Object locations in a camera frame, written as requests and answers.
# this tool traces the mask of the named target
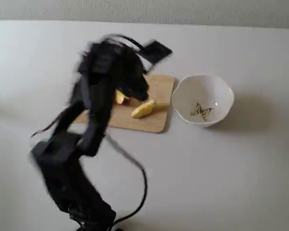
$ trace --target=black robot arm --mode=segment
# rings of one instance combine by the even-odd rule
[[[116,40],[122,37],[134,43],[135,50]],[[58,117],[48,141],[40,141],[32,156],[41,170],[47,190],[58,208],[77,221],[86,231],[106,231],[116,217],[109,204],[85,176],[79,158],[95,156],[105,136],[111,116],[115,90],[144,101],[148,84],[147,73],[139,58],[147,59],[152,67],[171,54],[171,50],[154,41],[141,46],[131,38],[112,35],[91,45],[82,56],[70,105]],[[84,134],[68,131],[73,121],[88,110],[88,125]]]

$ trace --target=pattern inside bowl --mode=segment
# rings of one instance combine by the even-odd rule
[[[221,78],[200,75],[183,79],[173,92],[171,101],[184,120],[215,123],[228,114],[234,95]]]

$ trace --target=fruit piece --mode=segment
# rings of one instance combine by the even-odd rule
[[[122,92],[116,90],[116,102],[117,102],[118,104],[123,104],[123,102],[124,102],[125,100],[128,100],[128,99],[129,99],[129,98],[126,97]]]
[[[140,105],[131,113],[131,117],[134,119],[139,119],[141,117],[144,117],[144,116],[150,114],[152,112],[153,108],[155,107],[155,104],[156,104],[156,101],[151,100],[147,103]]]

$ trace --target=wire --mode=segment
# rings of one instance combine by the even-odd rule
[[[143,48],[143,45],[141,45],[139,42],[133,40],[130,37],[124,36],[124,35],[120,35],[120,34],[110,34],[106,37],[106,39],[111,39],[112,37],[118,37],[118,38],[123,38],[126,39],[127,41],[130,41],[132,44],[134,44],[135,46],[137,46],[139,49]]]
[[[40,134],[40,133],[43,133],[45,131],[47,131],[48,129],[50,129],[58,120],[59,118],[61,117],[61,115],[63,114],[63,112],[65,112],[65,110],[63,110],[62,112],[60,112],[57,117],[49,124],[47,125],[46,127],[44,127],[43,129],[41,130],[37,130],[36,132],[34,132],[30,138],[33,138],[34,136],[36,136],[37,134]]]
[[[111,229],[116,224],[131,218],[132,216],[134,216],[136,213],[138,213],[142,209],[142,207],[145,204],[145,200],[146,200],[146,197],[147,197],[147,194],[148,194],[148,180],[147,180],[145,168],[143,167],[143,165],[138,160],[136,160],[122,146],[120,146],[120,144],[118,144],[118,142],[116,142],[114,139],[112,139],[112,137],[109,134],[106,134],[105,138],[116,151],[118,151],[122,156],[127,158],[132,164],[134,164],[135,166],[137,166],[141,170],[141,173],[142,173],[143,178],[144,178],[144,194],[143,194],[143,197],[142,197],[142,200],[141,200],[139,206],[132,213],[128,214],[127,216],[124,216],[122,218],[119,218],[119,219],[115,220],[112,223],[112,225],[107,230],[107,231],[111,231]]]

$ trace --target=white wall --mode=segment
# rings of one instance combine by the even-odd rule
[[[0,0],[0,19],[289,28],[289,0]]]

